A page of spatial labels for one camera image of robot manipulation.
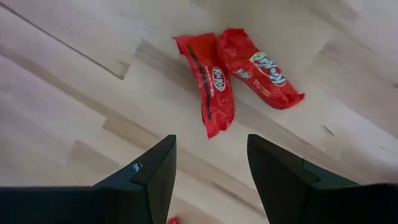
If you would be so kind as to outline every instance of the wooden floor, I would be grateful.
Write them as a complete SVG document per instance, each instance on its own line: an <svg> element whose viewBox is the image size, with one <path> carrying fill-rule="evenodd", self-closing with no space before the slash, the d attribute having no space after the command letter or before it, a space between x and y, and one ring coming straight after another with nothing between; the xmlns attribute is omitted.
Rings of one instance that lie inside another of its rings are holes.
<svg viewBox="0 0 398 224"><path fill-rule="evenodd" d="M268 223L249 133L361 184L398 182L397 9L393 0L0 0L0 185L92 185L176 134L170 215ZM234 123L208 140L197 83L171 37L225 27L245 28L306 99L273 110L234 78Z"/></svg>

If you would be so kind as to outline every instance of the red object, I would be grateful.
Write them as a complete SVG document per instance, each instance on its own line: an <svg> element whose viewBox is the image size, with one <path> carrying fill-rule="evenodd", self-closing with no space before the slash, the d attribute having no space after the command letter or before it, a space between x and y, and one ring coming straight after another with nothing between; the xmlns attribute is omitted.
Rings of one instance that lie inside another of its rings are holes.
<svg viewBox="0 0 398 224"><path fill-rule="evenodd" d="M173 217L173 218L169 219L167 224L180 224L180 218L179 217Z"/></svg>
<svg viewBox="0 0 398 224"><path fill-rule="evenodd" d="M269 106L290 108L304 99L280 68L252 42L243 29L227 29L217 38L218 56L230 73L246 83Z"/></svg>
<svg viewBox="0 0 398 224"><path fill-rule="evenodd" d="M220 131L225 131L235 115L229 75L217 56L215 35L183 35L174 39L198 81L203 123L208 138L211 138Z"/></svg>

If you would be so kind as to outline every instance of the white oval logo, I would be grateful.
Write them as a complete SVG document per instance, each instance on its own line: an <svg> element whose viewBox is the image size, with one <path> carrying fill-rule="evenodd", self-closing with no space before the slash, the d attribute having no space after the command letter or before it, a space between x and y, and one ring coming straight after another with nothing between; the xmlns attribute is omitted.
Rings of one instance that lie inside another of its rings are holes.
<svg viewBox="0 0 398 224"><path fill-rule="evenodd" d="M225 86L226 86L225 76L224 76L223 71L218 67L213 68L213 81L214 81L214 85L218 91L225 90Z"/></svg>

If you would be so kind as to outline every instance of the kitkat logo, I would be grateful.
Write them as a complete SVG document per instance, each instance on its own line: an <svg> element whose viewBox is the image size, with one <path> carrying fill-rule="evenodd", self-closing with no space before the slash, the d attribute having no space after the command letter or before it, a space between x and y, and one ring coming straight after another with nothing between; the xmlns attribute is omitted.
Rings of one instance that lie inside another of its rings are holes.
<svg viewBox="0 0 398 224"><path fill-rule="evenodd" d="M225 90L225 76L223 71L218 67L213 68L213 81L218 91Z"/></svg>

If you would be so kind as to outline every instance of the red candy wrapper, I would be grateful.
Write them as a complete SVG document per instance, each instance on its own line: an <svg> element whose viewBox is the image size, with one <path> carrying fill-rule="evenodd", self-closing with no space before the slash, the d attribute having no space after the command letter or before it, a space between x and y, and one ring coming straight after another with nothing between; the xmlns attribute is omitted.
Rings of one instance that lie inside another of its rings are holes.
<svg viewBox="0 0 398 224"><path fill-rule="evenodd" d="M212 33L175 37L180 53L189 61L201 94L201 114L209 138L225 131L235 115L227 69L217 56Z"/></svg>
<svg viewBox="0 0 398 224"><path fill-rule="evenodd" d="M252 42L243 29L227 29L217 38L218 56L230 73L246 83L269 106L283 110L304 99L280 68Z"/></svg>

